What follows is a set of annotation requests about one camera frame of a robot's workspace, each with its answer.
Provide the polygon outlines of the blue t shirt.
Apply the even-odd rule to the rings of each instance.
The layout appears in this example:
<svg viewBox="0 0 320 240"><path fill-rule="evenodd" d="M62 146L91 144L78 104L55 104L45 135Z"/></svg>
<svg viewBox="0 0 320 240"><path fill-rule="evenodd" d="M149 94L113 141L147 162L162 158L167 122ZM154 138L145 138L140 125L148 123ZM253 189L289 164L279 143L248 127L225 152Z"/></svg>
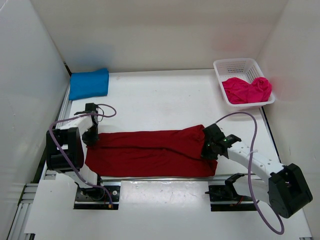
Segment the blue t shirt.
<svg viewBox="0 0 320 240"><path fill-rule="evenodd" d="M91 72L73 73L70 77L69 100L81 100L107 96L109 91L109 71L102 68Z"/></svg>

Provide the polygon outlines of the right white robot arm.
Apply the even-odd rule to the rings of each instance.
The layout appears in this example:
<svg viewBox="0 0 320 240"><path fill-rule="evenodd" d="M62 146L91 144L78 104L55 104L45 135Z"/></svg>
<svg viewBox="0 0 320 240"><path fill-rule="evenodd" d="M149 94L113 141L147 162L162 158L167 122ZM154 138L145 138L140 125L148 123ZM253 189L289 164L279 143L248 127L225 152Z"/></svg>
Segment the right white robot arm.
<svg viewBox="0 0 320 240"><path fill-rule="evenodd" d="M224 135L215 123L204 128L203 133L201 156L204 159L226 157L259 178L249 185L248 176L235 173L224 185L209 186L207 194L213 201L237 201L242 196L250 197L250 191L253 191L257 200L269 204L276 214L288 219L313 200L302 170L296 164L284 165L251 152L239 137Z"/></svg>

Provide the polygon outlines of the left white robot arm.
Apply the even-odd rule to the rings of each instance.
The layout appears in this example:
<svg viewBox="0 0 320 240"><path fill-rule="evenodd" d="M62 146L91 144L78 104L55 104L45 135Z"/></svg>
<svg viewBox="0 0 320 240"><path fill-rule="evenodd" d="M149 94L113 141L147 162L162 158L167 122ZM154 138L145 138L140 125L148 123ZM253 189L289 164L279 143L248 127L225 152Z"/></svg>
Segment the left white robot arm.
<svg viewBox="0 0 320 240"><path fill-rule="evenodd" d="M95 201L104 197L105 190L97 179L82 177L80 170L85 163L83 145L93 146L99 140L98 108L95 103L87 103L85 110L76 112L74 117L51 123L46 133L47 168L72 178L80 191ZM56 127L64 121L65 125Z"/></svg>

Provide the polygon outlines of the dark red t shirt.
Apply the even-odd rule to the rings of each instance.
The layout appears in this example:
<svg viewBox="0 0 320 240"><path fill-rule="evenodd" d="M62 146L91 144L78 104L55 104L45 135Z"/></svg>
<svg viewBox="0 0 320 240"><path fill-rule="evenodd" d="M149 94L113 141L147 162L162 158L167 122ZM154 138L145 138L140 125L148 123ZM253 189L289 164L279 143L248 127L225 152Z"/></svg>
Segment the dark red t shirt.
<svg viewBox="0 0 320 240"><path fill-rule="evenodd" d="M85 164L105 177L213 177L215 159L201 156L203 125L181 130L101 133Z"/></svg>

